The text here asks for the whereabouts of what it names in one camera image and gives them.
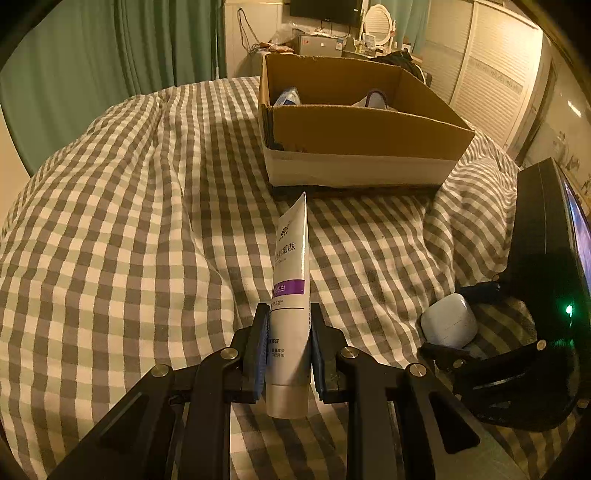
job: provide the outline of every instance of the open box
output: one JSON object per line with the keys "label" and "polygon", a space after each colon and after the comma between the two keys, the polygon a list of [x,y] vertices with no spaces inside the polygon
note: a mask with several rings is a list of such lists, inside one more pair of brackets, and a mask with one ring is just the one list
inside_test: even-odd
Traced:
{"label": "open box", "polygon": [[[302,105],[274,107],[293,86]],[[372,89],[398,111],[351,106]],[[274,186],[441,185],[474,137],[400,67],[282,54],[263,59],[259,126]]]}

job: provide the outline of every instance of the tube cap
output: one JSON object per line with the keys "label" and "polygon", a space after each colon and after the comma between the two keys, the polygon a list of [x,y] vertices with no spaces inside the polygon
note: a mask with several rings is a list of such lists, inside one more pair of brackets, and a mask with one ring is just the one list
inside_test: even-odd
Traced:
{"label": "tube cap", "polygon": [[275,419],[301,419],[308,415],[309,385],[267,384],[267,415]]}

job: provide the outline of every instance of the white charging case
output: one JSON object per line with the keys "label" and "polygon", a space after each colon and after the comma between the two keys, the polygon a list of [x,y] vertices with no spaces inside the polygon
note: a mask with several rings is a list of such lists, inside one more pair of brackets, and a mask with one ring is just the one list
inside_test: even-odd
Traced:
{"label": "white charging case", "polygon": [[452,293],[431,305],[421,315],[421,328],[427,342],[463,348],[478,332],[470,306],[459,293]]}

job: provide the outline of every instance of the bed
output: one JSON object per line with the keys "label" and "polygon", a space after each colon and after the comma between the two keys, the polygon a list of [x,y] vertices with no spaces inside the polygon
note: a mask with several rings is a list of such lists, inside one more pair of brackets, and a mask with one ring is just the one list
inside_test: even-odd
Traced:
{"label": "bed", "polygon": [[[276,201],[265,174],[257,78],[134,96],[40,168],[0,236],[0,411],[33,478],[154,364],[182,368],[229,344],[270,300]],[[434,196],[309,198],[311,300],[379,362],[416,361],[417,320],[458,285],[505,267],[517,166],[477,132]],[[475,306],[470,349],[535,340],[515,300]],[[344,478],[346,406],[274,420],[234,405],[232,478]],[[488,426],[531,480],[576,425]]]}

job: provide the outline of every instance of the purple label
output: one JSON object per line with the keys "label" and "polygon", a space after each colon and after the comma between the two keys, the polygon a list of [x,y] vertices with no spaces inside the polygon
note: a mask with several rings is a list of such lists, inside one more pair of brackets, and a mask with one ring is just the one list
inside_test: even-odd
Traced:
{"label": "purple label", "polygon": [[281,297],[282,295],[303,295],[304,294],[304,280],[285,280],[273,285],[273,297]]}

